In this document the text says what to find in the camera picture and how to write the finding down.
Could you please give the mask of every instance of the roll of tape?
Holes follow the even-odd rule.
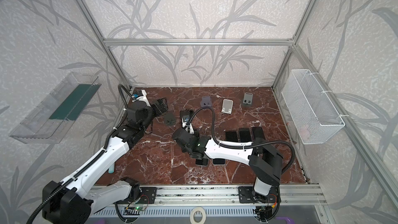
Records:
[[[199,222],[195,221],[195,219],[193,218],[193,215],[198,211],[202,214],[202,219]],[[191,216],[189,217],[189,219],[191,221],[191,224],[203,224],[206,221],[206,211],[202,207],[196,207],[191,211]]]

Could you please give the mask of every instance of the black smartphone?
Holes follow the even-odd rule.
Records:
[[[201,160],[196,159],[195,164],[199,165],[199,166],[207,166],[207,164],[209,163],[209,160],[206,158],[203,158]]]
[[[224,165],[225,164],[225,159],[224,158],[214,158],[213,159],[213,164],[214,165]]]
[[[251,132],[253,133],[253,138],[256,140],[256,138],[262,138],[265,139],[266,137],[264,136],[263,128],[262,127],[252,127]]]
[[[239,142],[237,131],[227,131],[225,132],[225,141],[229,142]]]
[[[251,142],[249,128],[239,128],[239,138],[241,143]]]

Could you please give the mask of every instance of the purple handle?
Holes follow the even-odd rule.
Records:
[[[277,220],[285,220],[286,224],[296,224],[295,221],[293,221],[289,217],[275,217],[275,219],[277,219]]]

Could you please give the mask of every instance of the transparent bin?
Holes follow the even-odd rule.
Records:
[[[308,69],[293,69],[282,90],[304,144],[322,144],[345,126],[343,119]]]
[[[97,92],[98,76],[71,72],[10,133],[23,143],[58,144]]]

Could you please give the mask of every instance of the white mesh basket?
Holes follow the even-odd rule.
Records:
[[[326,92],[308,69],[293,69],[282,90],[304,144],[321,144],[345,126]]]

